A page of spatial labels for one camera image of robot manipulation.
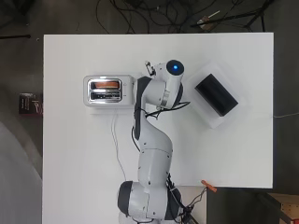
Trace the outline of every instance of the black box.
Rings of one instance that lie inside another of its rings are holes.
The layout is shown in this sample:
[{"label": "black box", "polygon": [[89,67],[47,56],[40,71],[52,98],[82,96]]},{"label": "black box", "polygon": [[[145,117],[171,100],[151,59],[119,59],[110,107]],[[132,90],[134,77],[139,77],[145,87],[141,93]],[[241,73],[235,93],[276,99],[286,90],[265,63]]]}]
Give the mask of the black box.
[{"label": "black box", "polygon": [[195,89],[221,117],[237,105],[235,98],[212,74],[208,75]]}]

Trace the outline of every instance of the white tabletop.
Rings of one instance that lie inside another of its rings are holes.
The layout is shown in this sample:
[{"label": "white tabletop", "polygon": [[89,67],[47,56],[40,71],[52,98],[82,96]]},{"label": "white tabletop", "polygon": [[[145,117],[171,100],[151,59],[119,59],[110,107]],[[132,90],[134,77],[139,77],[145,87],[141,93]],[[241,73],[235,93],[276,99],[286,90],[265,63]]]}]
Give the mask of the white tabletop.
[{"label": "white tabletop", "polygon": [[[44,45],[44,223],[117,223],[123,177],[112,115],[94,115],[83,104],[83,78],[146,75],[144,61],[179,60],[184,78],[217,62],[247,99],[246,113],[214,130],[188,107],[152,121],[173,141],[177,185],[205,179],[214,186],[272,187],[273,34],[46,35]],[[132,124],[133,111],[119,115],[116,132],[126,176],[136,180]]]}]

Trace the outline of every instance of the orange object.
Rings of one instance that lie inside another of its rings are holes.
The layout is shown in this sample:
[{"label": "orange object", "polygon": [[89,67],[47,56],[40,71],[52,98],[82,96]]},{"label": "orange object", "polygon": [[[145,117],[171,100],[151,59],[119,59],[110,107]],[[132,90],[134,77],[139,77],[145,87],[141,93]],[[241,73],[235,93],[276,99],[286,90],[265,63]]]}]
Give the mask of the orange object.
[{"label": "orange object", "polygon": [[95,82],[96,89],[119,89],[120,82],[118,81],[106,81],[106,82]]},{"label": "orange object", "polygon": [[205,180],[202,180],[202,184],[205,185],[208,189],[212,190],[214,193],[217,192],[217,189],[210,184],[208,184]]}]

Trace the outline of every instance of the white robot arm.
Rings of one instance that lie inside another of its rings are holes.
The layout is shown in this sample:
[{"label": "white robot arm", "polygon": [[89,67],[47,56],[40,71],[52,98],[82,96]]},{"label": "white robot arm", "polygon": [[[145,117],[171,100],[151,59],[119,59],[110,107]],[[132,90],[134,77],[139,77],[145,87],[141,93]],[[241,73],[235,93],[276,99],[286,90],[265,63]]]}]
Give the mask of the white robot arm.
[{"label": "white robot arm", "polygon": [[156,65],[154,71],[155,78],[142,77],[135,88],[134,134],[140,145],[138,182],[123,182],[118,199],[120,210],[138,223],[174,220],[181,212],[179,191],[170,193],[166,186],[173,152],[171,140],[147,121],[145,109],[146,104],[166,109],[178,105],[184,66],[172,60]]}]

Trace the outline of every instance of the red object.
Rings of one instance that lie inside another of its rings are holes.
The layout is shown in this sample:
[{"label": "red object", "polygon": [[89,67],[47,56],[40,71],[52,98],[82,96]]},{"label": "red object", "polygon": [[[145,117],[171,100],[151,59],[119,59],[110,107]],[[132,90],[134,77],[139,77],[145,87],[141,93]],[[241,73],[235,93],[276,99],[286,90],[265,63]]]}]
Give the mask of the red object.
[{"label": "red object", "polygon": [[202,184],[205,185],[208,189],[212,190],[214,193],[217,192],[217,189],[210,184],[208,184],[205,180],[202,180]]}]

